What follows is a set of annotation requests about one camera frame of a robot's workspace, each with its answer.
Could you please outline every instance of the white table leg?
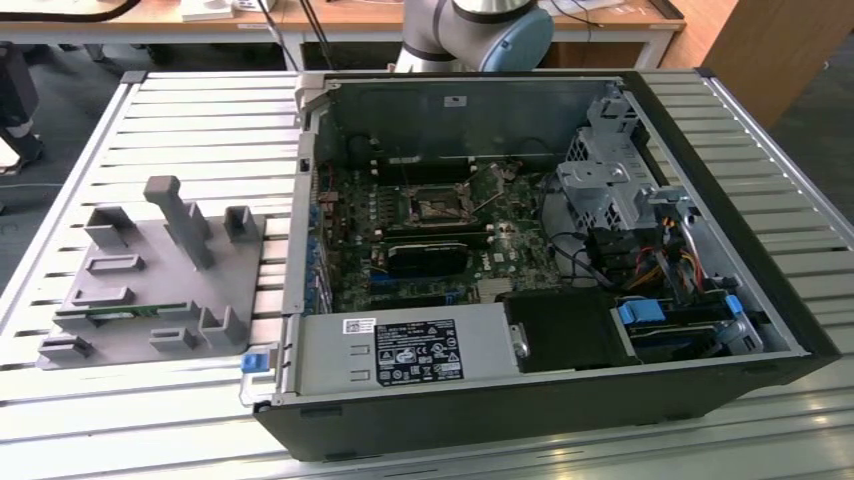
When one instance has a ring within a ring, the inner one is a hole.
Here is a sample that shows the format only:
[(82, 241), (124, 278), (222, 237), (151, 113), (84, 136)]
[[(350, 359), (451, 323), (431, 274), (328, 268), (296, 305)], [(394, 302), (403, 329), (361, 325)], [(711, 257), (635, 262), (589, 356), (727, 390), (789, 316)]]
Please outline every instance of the white table leg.
[[(306, 60), (303, 58), (303, 34), (298, 32), (282, 32), (282, 38), (284, 40), (284, 46), (291, 52), (294, 61), (296, 62), (296, 70), (306, 70)], [(288, 62), (288, 69), (294, 68), (291, 62)]]
[(673, 38), (673, 31), (659, 31), (650, 40), (643, 44), (643, 50), (638, 55), (638, 61), (635, 62), (635, 68), (658, 68), (658, 64), (662, 62), (667, 46), (670, 45), (670, 39)]

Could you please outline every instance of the floor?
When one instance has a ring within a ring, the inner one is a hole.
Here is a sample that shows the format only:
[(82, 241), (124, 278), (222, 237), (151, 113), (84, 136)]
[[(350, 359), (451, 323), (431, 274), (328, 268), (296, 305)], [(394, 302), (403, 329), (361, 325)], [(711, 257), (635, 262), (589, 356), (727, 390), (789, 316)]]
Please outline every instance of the floor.
[[(397, 48), (397, 45), (373, 46), (371, 49), (361, 49), (359, 45), (336, 46), (336, 61), (340, 58), (342, 67), (347, 68), (383, 68), (394, 59)], [(263, 46), (187, 45), (171, 53), (172, 63), (163, 68), (152, 64), (146, 51), (130, 46), (108, 46), (106, 63), (94, 63), (83, 50), (63, 52), (52, 47), (30, 53), (31, 73), (42, 97), (35, 124), (46, 143), (46, 154), (20, 175), (0, 177), (0, 203), (6, 205), (0, 215), (0, 289), (12, 276), (59, 191), (51, 186), (2, 187), (18, 183), (63, 183), (123, 72), (282, 67), (280, 55)], [(312, 51), (307, 52), (306, 59), (310, 67), (322, 66), (322, 59)], [(853, 110), (854, 35), (771, 130), (774, 139), (849, 219), (854, 219)]]

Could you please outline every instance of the warning symbol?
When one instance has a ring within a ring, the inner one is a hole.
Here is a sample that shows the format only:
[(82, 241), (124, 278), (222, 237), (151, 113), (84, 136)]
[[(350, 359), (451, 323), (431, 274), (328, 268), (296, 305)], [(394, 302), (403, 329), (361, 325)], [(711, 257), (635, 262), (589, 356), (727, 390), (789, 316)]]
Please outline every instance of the warning symbol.
[(381, 365), (395, 363), (395, 356), (391, 350), (383, 350), (382, 352), (379, 352), (379, 363)]

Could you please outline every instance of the wooden desk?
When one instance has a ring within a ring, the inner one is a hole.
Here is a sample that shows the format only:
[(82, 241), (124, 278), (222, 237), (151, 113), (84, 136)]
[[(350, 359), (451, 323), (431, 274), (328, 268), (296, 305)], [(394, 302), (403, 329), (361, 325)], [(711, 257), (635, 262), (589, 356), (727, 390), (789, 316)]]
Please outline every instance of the wooden desk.
[[(95, 13), (110, 10), (120, 0), (99, 2), (67, 0), (54, 3), (18, 0), (20, 11)], [(230, 19), (182, 22), (179, 0), (143, 0), (140, 5), (115, 20), (99, 24), (16, 23), (0, 25), (0, 40), (18, 43), (254, 43), (268, 42), (264, 18), (259, 13), (235, 12)], [(593, 29), (591, 41), (643, 44), (635, 62), (639, 68), (654, 68), (685, 21), (663, 18), (649, 0), (629, 0), (634, 11), (619, 13), (610, 8), (590, 12), (590, 20), (601, 23)], [(399, 42), (403, 5), (369, 3), (359, 0), (314, 1), (315, 11), (331, 42)], [(272, 9), (282, 27), (288, 49), (302, 64), (302, 44), (315, 41), (303, 11), (295, 1), (279, 0)], [(587, 25), (566, 17), (555, 18), (555, 42), (586, 42)]]

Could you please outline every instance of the barcode sticker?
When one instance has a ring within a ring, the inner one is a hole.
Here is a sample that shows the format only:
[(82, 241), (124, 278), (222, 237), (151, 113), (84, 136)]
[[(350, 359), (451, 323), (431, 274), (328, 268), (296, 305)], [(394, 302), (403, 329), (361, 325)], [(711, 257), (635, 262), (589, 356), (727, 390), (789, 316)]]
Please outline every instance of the barcode sticker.
[(344, 334), (354, 333), (374, 333), (374, 326), (377, 325), (375, 318), (346, 318), (344, 319)]

